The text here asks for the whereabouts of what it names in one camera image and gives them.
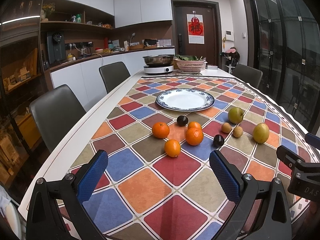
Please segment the grey chair far left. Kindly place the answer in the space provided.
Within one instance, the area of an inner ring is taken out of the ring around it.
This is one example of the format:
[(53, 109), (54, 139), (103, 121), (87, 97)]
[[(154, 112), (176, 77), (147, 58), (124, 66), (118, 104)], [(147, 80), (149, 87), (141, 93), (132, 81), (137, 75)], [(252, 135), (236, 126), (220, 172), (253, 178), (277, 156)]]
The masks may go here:
[(127, 67), (121, 61), (101, 66), (99, 73), (107, 93), (111, 92), (131, 76)]

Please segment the green pear back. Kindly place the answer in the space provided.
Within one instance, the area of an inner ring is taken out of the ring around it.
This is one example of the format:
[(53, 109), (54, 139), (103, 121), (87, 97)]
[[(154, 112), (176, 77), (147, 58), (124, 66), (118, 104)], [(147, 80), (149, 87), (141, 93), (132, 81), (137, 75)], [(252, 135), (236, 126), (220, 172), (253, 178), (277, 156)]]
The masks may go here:
[(244, 118), (244, 110), (239, 107), (232, 107), (228, 111), (228, 120), (233, 124), (239, 124)]

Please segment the small orange mandarin front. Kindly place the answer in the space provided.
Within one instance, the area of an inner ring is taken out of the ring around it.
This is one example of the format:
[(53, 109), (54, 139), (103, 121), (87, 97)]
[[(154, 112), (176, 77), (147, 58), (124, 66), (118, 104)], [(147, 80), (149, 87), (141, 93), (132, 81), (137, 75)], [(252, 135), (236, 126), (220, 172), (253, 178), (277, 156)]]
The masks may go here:
[(181, 152), (180, 143), (177, 140), (170, 139), (164, 144), (164, 151), (168, 156), (176, 158)]

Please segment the grey chair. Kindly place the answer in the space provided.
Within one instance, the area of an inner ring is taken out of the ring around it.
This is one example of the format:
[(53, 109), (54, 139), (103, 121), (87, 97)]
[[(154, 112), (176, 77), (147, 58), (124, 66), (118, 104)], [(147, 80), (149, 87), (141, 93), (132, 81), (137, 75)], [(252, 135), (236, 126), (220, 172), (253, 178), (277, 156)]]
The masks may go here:
[(107, 93), (111, 92), (131, 76), (127, 67), (121, 61), (101, 66), (99, 73)]
[(86, 114), (73, 91), (65, 84), (34, 100), (30, 111), (50, 152)]
[(243, 64), (238, 64), (234, 68), (232, 75), (245, 83), (249, 83), (252, 87), (258, 88), (263, 77), (263, 72)]

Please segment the colourful checkered tablecloth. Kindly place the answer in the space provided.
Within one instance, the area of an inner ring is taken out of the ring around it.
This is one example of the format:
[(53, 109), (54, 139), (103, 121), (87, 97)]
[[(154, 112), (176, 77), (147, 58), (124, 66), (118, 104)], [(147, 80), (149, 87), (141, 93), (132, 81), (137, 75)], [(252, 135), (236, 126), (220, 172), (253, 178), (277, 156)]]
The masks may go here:
[[(178, 113), (156, 103), (161, 92), (195, 88), (215, 99), (212, 107), (184, 112), (201, 124), (203, 141), (197, 146), (185, 140), (187, 126), (178, 126)], [(283, 145), (307, 162), (318, 162), (316, 150), (307, 145), (305, 132), (257, 90), (231, 78), (143, 77), (103, 119), (95, 134), (70, 166), (76, 173), (98, 150), (108, 153), (108, 166), (84, 207), (98, 229), (115, 239), (211, 239), (231, 213), (230, 202), (209, 165), (213, 139), (222, 134), (232, 107), (243, 109), (243, 135), (223, 134), (220, 151), (241, 172), (257, 180), (281, 179), (288, 187), (291, 171), (277, 159)], [(164, 122), (169, 135), (158, 139), (152, 127)], [(253, 139), (257, 124), (269, 127), (268, 140)], [(174, 139), (181, 152), (168, 156), (164, 144)]]

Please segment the black water dispenser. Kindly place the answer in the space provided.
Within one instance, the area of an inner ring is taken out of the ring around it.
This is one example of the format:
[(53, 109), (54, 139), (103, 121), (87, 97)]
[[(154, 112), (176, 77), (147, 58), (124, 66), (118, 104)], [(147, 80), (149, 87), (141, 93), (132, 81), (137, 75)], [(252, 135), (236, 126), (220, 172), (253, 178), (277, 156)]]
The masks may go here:
[(48, 60), (54, 64), (66, 59), (65, 39), (63, 31), (47, 33)]

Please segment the black glass sliding door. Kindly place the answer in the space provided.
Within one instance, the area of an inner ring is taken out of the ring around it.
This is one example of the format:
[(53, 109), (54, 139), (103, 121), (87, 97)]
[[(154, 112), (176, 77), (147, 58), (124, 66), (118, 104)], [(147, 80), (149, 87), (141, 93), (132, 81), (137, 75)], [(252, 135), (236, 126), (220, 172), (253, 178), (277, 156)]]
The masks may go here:
[(310, 133), (319, 130), (319, 23), (303, 0), (244, 0), (248, 64), (259, 90)]

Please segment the grey chair near left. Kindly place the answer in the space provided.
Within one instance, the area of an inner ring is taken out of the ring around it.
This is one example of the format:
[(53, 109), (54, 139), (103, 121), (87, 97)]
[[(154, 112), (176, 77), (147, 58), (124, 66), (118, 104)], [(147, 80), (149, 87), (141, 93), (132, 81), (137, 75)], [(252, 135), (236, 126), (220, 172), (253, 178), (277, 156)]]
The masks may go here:
[(34, 100), (30, 111), (50, 152), (86, 114), (73, 91), (65, 84)]

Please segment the brown longan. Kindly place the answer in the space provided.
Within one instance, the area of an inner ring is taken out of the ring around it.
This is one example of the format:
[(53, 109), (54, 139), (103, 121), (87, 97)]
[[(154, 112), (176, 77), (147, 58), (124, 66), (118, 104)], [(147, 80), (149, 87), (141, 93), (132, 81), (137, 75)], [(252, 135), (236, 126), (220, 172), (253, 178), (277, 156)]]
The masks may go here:
[(223, 133), (228, 134), (228, 133), (231, 132), (231, 130), (232, 130), (232, 127), (231, 127), (231, 125), (230, 125), (228, 122), (225, 122), (225, 123), (222, 124), (222, 126), (221, 126), (221, 131), (222, 131)]
[(233, 129), (233, 137), (240, 138), (243, 135), (243, 129), (241, 126), (236, 126)]

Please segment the dark plum front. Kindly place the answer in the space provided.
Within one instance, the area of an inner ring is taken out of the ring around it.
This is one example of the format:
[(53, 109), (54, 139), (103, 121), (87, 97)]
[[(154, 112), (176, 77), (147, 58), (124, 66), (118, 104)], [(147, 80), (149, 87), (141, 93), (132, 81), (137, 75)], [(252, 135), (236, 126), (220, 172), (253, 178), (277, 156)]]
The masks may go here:
[(216, 148), (219, 148), (221, 146), (223, 146), (225, 143), (225, 139), (222, 135), (220, 134), (217, 134), (215, 137), (214, 137), (214, 140), (213, 140), (213, 146), (216, 147)]

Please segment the white induction cooker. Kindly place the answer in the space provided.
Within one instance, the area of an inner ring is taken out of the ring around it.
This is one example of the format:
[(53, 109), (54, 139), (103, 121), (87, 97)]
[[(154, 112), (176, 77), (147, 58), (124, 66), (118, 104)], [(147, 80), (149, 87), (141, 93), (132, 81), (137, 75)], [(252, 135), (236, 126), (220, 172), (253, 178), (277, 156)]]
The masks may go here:
[(172, 73), (173, 66), (144, 66), (144, 73), (148, 75), (162, 75)]

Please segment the pink vegetable basket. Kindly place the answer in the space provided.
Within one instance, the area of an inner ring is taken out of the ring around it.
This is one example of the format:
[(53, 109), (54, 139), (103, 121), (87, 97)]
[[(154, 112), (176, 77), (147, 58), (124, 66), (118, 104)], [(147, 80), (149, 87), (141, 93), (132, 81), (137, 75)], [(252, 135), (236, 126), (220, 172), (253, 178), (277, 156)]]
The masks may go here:
[(206, 61), (204, 60), (179, 60), (175, 59), (174, 62), (176, 63), (178, 70), (183, 73), (199, 73), (201, 70), (204, 70), (206, 67)]

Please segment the dark plum back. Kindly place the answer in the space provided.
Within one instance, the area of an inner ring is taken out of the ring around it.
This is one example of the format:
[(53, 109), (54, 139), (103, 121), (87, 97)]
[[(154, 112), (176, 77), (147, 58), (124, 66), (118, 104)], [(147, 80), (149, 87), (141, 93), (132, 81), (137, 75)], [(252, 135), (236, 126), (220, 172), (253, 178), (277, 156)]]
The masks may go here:
[(178, 124), (178, 126), (182, 127), (182, 126), (186, 126), (189, 122), (188, 118), (184, 115), (180, 115), (177, 117), (176, 122)]

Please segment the red fu wall calendar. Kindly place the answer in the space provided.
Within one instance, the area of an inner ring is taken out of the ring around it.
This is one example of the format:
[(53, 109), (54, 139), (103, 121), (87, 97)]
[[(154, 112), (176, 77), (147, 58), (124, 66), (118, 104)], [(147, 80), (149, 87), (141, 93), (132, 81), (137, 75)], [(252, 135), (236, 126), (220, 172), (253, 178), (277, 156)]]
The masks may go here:
[(189, 44), (204, 44), (203, 16), (199, 14), (187, 14), (187, 33)]

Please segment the green leafy vegetables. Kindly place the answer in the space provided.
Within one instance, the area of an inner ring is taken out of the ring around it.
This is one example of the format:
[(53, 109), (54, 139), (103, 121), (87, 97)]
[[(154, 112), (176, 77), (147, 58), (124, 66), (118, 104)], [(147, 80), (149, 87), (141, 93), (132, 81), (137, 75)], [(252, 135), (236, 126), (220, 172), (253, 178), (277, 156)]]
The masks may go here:
[(204, 61), (205, 60), (205, 58), (203, 57), (198, 58), (197, 56), (194, 56), (194, 55), (191, 55), (191, 56), (176, 55), (175, 59), (181, 60), (181, 61)]

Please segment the grey chair right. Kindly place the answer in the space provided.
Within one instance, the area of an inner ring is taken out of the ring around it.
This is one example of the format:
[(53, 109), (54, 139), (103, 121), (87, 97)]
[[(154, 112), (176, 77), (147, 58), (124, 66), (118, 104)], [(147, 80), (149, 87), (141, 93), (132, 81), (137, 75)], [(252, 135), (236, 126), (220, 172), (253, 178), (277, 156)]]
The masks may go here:
[(263, 77), (263, 72), (243, 64), (238, 64), (234, 68), (232, 75), (245, 83), (249, 83), (252, 87), (258, 88)]

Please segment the blue white porcelain plate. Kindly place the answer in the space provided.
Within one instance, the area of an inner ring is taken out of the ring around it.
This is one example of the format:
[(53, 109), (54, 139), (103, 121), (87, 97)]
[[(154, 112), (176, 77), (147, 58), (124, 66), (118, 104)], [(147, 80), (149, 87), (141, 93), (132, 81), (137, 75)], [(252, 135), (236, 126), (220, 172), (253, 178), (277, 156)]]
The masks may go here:
[(191, 88), (178, 88), (161, 92), (156, 103), (169, 110), (196, 112), (212, 107), (215, 99), (209, 93)]

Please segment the dark brown door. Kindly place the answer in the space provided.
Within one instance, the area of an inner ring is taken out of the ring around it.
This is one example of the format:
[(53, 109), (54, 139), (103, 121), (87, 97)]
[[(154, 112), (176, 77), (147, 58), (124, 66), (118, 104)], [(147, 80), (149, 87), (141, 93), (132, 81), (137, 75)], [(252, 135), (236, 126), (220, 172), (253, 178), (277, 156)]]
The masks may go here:
[(218, 2), (171, 0), (172, 35), (177, 55), (205, 58), (221, 67), (222, 29)]

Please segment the dark plum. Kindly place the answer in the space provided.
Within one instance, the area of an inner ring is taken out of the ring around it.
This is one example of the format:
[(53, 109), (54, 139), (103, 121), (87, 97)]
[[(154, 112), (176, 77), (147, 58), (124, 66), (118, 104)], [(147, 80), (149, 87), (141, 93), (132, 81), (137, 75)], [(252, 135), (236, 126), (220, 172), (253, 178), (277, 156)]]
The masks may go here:
[(182, 127), (182, 126), (186, 126), (189, 122), (188, 118), (184, 115), (180, 115), (177, 117), (176, 122), (178, 124), (178, 126)]
[(217, 134), (215, 137), (214, 137), (214, 140), (213, 140), (213, 146), (216, 147), (216, 148), (219, 148), (221, 146), (223, 146), (225, 143), (225, 139), (222, 135), (220, 134)]

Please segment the large orange mandarin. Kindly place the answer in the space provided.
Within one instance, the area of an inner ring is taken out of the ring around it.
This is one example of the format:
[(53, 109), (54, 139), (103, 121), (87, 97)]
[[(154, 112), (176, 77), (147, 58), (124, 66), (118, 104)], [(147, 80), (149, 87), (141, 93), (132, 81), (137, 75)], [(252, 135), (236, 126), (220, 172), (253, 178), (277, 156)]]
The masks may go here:
[(185, 140), (191, 146), (197, 146), (203, 141), (203, 132), (201, 129), (192, 127), (185, 133)]

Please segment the steel pan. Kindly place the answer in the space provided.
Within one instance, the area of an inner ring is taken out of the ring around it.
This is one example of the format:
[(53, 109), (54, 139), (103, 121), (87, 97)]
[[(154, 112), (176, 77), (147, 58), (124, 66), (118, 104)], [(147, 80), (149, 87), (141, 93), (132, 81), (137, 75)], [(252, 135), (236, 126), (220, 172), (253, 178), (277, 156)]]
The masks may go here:
[(147, 66), (168, 66), (171, 65), (174, 60), (174, 55), (153, 55), (144, 56), (144, 62)]

